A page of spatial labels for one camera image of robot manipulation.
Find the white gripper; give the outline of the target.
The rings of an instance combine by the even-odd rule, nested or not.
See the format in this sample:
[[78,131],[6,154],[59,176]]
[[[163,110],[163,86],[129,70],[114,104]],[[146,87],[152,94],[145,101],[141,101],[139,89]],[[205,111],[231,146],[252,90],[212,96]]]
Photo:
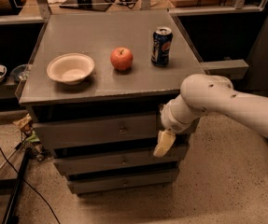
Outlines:
[[163,157],[176,140],[176,134],[183,133],[192,123],[192,112],[186,105],[166,104],[161,108],[161,123],[164,131],[159,131],[153,155]]

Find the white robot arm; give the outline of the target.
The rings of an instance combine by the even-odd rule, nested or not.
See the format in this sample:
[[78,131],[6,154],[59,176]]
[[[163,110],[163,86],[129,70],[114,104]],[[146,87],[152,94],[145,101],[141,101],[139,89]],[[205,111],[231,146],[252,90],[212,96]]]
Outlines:
[[153,155],[164,156],[178,134],[210,112],[225,115],[268,138],[268,97],[236,91],[226,77],[194,74],[184,79],[177,98],[162,107],[163,129]]

